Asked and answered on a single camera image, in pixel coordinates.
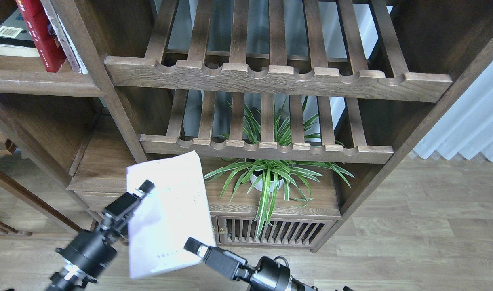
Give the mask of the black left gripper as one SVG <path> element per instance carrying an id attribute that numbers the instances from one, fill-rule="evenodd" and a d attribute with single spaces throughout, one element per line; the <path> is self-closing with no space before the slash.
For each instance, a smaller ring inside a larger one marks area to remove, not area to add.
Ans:
<path id="1" fill-rule="evenodd" d="M 153 182 L 145 180 L 137 188 L 140 196 L 123 194 L 103 210 L 103 222 L 95 230 L 83 230 L 66 248 L 56 249 L 66 264 L 55 278 L 96 279 L 117 254 L 112 244 L 126 234 L 135 210 L 154 188 Z"/>

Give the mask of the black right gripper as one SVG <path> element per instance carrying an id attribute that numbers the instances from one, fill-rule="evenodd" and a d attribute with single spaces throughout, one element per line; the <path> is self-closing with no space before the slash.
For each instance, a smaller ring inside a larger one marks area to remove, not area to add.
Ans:
<path id="1" fill-rule="evenodd" d="M 187 238 L 184 250 L 204 258 L 204 263 L 230 280 L 248 283 L 249 291 L 290 291 L 291 274 L 288 261 L 278 256 L 261 257 L 256 266 L 237 254 L 220 247 L 210 247 L 193 237 Z"/>

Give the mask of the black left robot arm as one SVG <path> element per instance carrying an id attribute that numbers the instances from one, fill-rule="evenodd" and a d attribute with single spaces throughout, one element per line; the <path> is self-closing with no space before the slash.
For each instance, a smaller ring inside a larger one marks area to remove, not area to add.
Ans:
<path id="1" fill-rule="evenodd" d="M 127 224 L 146 195 L 155 185 L 145 180 L 138 194 L 124 193 L 103 209 L 104 219 L 93 231 L 83 230 L 66 247 L 56 249 L 66 264 L 51 277 L 48 291 L 76 291 L 88 283 L 97 283 L 98 276 L 115 258 L 112 244 L 127 233 Z"/>

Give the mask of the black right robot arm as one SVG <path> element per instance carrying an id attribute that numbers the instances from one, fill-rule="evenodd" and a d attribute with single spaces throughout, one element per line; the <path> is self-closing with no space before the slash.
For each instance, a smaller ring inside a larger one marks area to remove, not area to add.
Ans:
<path id="1" fill-rule="evenodd" d="M 210 268 L 230 280 L 243 280 L 249 284 L 249 291 L 317 291 L 295 279 L 290 272 L 288 261 L 281 256 L 270 259 L 261 257 L 256 266 L 237 254 L 221 247 L 208 246 L 189 237 L 184 249 L 195 254 Z"/>

